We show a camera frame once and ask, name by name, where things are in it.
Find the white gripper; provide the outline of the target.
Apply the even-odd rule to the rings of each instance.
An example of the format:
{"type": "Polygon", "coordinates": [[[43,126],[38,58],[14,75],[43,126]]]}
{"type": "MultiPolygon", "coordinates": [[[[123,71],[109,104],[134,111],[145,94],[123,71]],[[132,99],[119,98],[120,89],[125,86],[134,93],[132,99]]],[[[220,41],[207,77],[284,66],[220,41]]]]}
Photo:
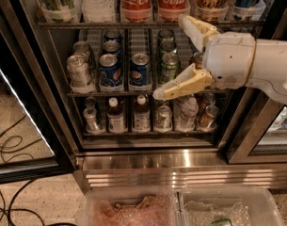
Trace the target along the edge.
{"type": "Polygon", "coordinates": [[[179,15],[178,24],[199,52],[206,46],[203,55],[206,70],[189,65],[174,80],[153,92],[155,100],[167,101],[194,94],[213,83],[217,89],[238,89],[245,84],[256,46],[252,35],[235,32],[219,35],[214,25],[184,14],[179,15]]]}

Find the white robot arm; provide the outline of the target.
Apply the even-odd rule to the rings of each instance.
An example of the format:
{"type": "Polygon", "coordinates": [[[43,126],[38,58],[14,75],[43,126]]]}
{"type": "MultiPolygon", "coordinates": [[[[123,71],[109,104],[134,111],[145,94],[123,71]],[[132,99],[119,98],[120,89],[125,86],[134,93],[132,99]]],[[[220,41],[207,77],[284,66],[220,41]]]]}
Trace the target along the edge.
{"type": "Polygon", "coordinates": [[[153,92],[156,100],[172,100],[211,89],[259,89],[287,105],[287,41],[261,40],[249,33],[221,33],[189,15],[179,27],[203,53],[202,67],[191,64],[153,92]]]}

